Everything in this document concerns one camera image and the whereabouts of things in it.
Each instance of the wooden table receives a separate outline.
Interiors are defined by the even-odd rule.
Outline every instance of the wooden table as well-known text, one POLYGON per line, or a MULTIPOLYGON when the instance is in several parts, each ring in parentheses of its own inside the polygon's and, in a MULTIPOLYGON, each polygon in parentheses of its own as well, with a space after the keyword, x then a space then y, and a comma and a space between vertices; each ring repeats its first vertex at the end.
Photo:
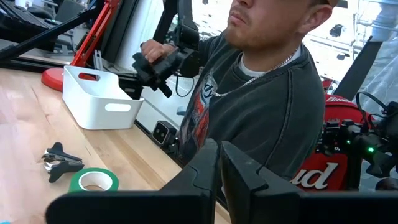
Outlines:
MULTIPOLYGON (((57 141, 85 167, 114 172, 120 190, 159 189, 181 170, 137 127, 81 129, 39 74, 0 69, 0 222, 45 223, 47 205, 67 193, 73 174, 50 184, 41 160, 57 141)), ((229 223, 227 211, 216 210, 216 223, 229 223)))

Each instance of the black cable cord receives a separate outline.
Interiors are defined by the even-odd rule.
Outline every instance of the black cable cord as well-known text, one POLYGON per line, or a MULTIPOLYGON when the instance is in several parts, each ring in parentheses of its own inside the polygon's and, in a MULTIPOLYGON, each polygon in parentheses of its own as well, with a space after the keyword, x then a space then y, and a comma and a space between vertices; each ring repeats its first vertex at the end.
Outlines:
POLYGON ((363 117, 363 119, 364 119, 363 127, 368 128, 369 125, 370 125, 371 128, 372 128, 375 132, 379 132, 379 131, 377 130, 377 128, 375 127, 374 123, 372 122, 372 116, 378 116, 378 117, 380 117, 380 118, 384 118, 384 117, 381 116, 381 115, 379 115, 379 114, 369 114, 369 116, 366 117, 366 112, 365 112, 365 110, 362 109, 361 102, 359 101, 359 96, 360 96, 361 94, 364 94, 365 96, 367 96, 367 97, 369 97, 370 99, 372 99, 372 100, 373 100, 374 102, 376 102, 379 106, 381 106, 381 107, 383 108, 384 111, 387 111, 387 106, 386 106, 382 101, 380 101, 379 99, 377 99, 375 96, 373 96, 372 94, 367 93, 367 92, 359 92, 359 93, 357 93, 356 96, 355 96, 356 105, 357 105, 358 109, 360 110, 360 112, 361 112, 361 114, 362 114, 362 117, 363 117))
POLYGON ((177 77, 177 80, 175 81, 175 93, 177 94, 177 96, 179 96, 179 97, 186 97, 186 96, 188 96, 191 92, 192 92, 192 90, 193 90, 193 85, 195 84, 195 81, 194 81, 194 79, 193 78, 191 78, 192 79, 192 86, 191 86, 191 89, 189 90, 189 92, 186 94, 186 95, 180 95, 180 93, 178 92, 178 78, 180 77, 180 75, 178 74, 178 72, 175 74, 175 76, 177 77))

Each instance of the black metal frame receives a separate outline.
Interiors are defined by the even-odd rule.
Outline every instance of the black metal frame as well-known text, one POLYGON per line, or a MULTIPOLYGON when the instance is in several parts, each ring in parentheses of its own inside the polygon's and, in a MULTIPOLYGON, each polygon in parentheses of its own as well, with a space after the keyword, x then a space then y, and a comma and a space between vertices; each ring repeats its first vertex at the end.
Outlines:
POLYGON ((17 45, 10 45, 5 49, 0 50, 0 62, 15 59, 21 54, 32 50, 35 46, 38 46, 49 39, 57 38, 59 35, 62 35, 66 31, 86 22, 88 19, 98 17, 101 10, 102 7, 89 9, 58 26, 55 26, 49 30, 42 32, 41 34, 34 36, 33 38, 23 41, 22 43, 19 43, 17 45))
POLYGON ((347 100, 354 99, 368 75, 383 43, 371 41, 371 39, 372 37, 369 38, 362 51, 356 57, 354 63, 333 92, 334 95, 342 96, 347 100))
MULTIPOLYGON (((123 9, 119 9, 116 12, 114 19, 111 21, 110 25, 106 29, 102 41, 102 49, 105 50, 103 52, 103 57, 111 63, 114 63, 116 60, 118 51, 120 49, 121 39, 127 31, 129 22, 136 11, 136 7, 139 1, 140 0, 122 0, 121 6, 123 7, 123 9)), ((12 60, 0 62, 0 68, 42 73, 49 68, 62 68, 63 66, 65 66, 65 64, 62 63, 19 57, 19 55, 17 57, 14 57, 12 60)))
POLYGON ((157 25, 154 40, 159 43, 164 44, 166 34, 169 31, 170 25, 173 22, 174 16, 177 14, 177 5, 178 0, 167 0, 164 3, 164 9, 162 13, 162 17, 160 17, 159 24, 157 25))
POLYGON ((139 1, 122 0, 116 15, 104 33, 101 53, 102 58, 109 63, 115 63, 116 61, 123 37, 126 35, 127 28, 130 25, 132 16, 136 12, 139 1))

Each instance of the graphic print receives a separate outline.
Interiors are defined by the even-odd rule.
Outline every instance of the graphic print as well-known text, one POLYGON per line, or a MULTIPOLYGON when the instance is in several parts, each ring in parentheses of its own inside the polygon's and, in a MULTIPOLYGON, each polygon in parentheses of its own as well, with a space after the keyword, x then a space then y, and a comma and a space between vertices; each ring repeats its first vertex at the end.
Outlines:
POLYGON ((203 81, 201 90, 196 93, 193 99, 193 114, 192 118, 196 127, 193 129, 193 137, 197 147, 202 147, 207 135, 207 127, 209 123, 208 106, 213 92, 217 89, 217 83, 212 75, 208 75, 203 81))
MULTIPOLYGON (((186 146, 187 150, 188 148, 199 149, 205 142, 209 123, 209 103, 216 89, 217 83, 213 78, 213 72, 210 71, 192 96, 193 104, 189 109, 191 117, 187 118, 182 127, 182 144, 186 146)), ((189 158, 193 157, 195 154, 196 151, 185 152, 185 155, 189 158)))

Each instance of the bin handle cutout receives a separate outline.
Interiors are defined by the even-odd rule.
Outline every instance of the bin handle cutout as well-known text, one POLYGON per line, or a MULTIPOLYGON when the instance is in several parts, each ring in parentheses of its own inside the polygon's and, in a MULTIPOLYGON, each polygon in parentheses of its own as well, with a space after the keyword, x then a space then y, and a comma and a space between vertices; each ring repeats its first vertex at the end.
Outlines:
POLYGON ((130 105, 121 103, 108 103, 105 105, 105 110, 109 112, 128 112, 130 109, 130 105))
POLYGON ((88 73, 79 73, 78 76, 82 80, 89 80, 89 81, 99 81, 100 76, 99 75, 94 75, 94 74, 88 74, 88 73))

